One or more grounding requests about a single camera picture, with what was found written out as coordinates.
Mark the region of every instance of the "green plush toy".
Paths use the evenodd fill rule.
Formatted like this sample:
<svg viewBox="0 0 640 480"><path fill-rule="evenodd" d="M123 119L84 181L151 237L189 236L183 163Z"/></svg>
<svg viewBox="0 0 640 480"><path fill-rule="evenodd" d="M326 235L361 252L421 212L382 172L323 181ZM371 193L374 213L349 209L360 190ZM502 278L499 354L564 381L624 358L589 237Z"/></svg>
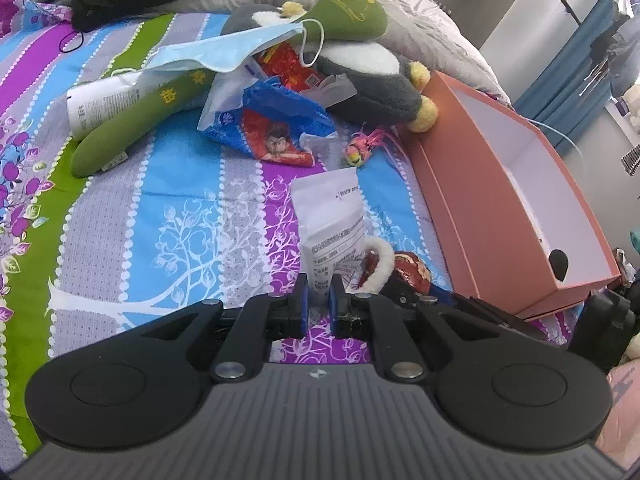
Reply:
<svg viewBox="0 0 640 480"><path fill-rule="evenodd" d="M283 7L283 14L288 10ZM375 40L385 33L386 12L377 0L318 0L314 8L296 19L296 22L312 18L322 23L326 40ZM305 22L309 41L320 39L320 27Z"/></svg>
<svg viewBox="0 0 640 480"><path fill-rule="evenodd" d="M98 126L76 148L71 159L73 176L89 176L106 166L162 120L209 91L214 74L191 70Z"/></svg>

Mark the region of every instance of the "small pink toy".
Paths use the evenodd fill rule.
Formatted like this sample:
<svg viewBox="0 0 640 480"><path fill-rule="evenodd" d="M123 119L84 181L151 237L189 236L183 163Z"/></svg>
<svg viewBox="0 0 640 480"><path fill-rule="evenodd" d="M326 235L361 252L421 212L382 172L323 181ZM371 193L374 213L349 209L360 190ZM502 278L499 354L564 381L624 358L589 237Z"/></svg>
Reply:
<svg viewBox="0 0 640 480"><path fill-rule="evenodd" d="M404 155L404 150L394 133L380 127L374 129L368 135L363 130L360 130L358 133L353 134L351 142L344 150L344 158L350 166L359 168L369 160L372 150L377 146L381 146L395 165L393 154L389 150L389 143L393 144L398 149L398 152Z"/></svg>

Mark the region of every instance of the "hanging cord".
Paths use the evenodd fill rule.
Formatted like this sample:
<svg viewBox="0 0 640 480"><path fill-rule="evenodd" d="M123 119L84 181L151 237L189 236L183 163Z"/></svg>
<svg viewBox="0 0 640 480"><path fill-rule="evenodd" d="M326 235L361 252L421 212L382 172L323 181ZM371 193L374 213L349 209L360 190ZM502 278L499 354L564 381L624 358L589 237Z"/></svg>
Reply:
<svg viewBox="0 0 640 480"><path fill-rule="evenodd" d="M573 142L565 134L562 134L561 132L559 132L555 128L552 128L548 124L540 123L538 121L534 121L533 119L527 119L527 121L529 121L530 123L536 124L537 126L544 126L545 128L548 128L549 130L551 130L553 133L558 134L563 139L566 139L566 140L569 141L569 143L575 148L575 151L578 152L578 155L580 155L580 158L582 159L582 178L584 180L584 185L586 186L587 185L587 163L584 160L584 156L582 155L582 152L580 151L580 148L578 148L578 146L576 146L575 142Z"/></svg>
<svg viewBox="0 0 640 480"><path fill-rule="evenodd" d="M315 63L318 60L318 56L320 56L320 51L322 50L322 46L324 45L324 27L322 26L322 23L320 23L318 20L315 20L313 18L307 18L306 20L300 21L300 23L305 23L305 22L315 22L318 24L318 27L320 27L320 45L318 46L318 51L316 52L316 56L314 57L314 60L311 63L305 63L304 53L305 53L305 45L306 45L306 27L302 28L302 44L300 45L300 65L303 66L304 68L309 68L310 66L313 65L313 63Z"/></svg>

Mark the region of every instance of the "blue plastic bag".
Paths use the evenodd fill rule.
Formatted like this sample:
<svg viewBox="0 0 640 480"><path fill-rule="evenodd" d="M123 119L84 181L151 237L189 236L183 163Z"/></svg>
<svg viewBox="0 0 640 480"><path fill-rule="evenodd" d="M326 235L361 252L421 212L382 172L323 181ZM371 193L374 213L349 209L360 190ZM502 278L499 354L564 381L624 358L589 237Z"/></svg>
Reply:
<svg viewBox="0 0 640 480"><path fill-rule="evenodd" d="M217 112L203 133L258 160L312 166L300 146L304 135L327 137L335 123L315 101L281 85L277 76L258 81L242 94L242 106Z"/></svg>

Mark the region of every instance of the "blue curtain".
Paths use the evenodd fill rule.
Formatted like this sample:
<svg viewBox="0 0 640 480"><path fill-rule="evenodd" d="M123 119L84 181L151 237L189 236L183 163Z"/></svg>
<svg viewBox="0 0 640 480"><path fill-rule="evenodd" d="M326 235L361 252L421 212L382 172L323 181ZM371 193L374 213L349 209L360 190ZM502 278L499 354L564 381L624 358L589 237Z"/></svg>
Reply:
<svg viewBox="0 0 640 480"><path fill-rule="evenodd" d="M636 13L640 6L634 7ZM583 101L579 93L591 72L590 46L614 21L613 0L598 0L545 71L516 103L519 114L548 124L573 142L587 130L611 96L609 78L604 78ZM570 144L558 134L541 128L558 153Z"/></svg>

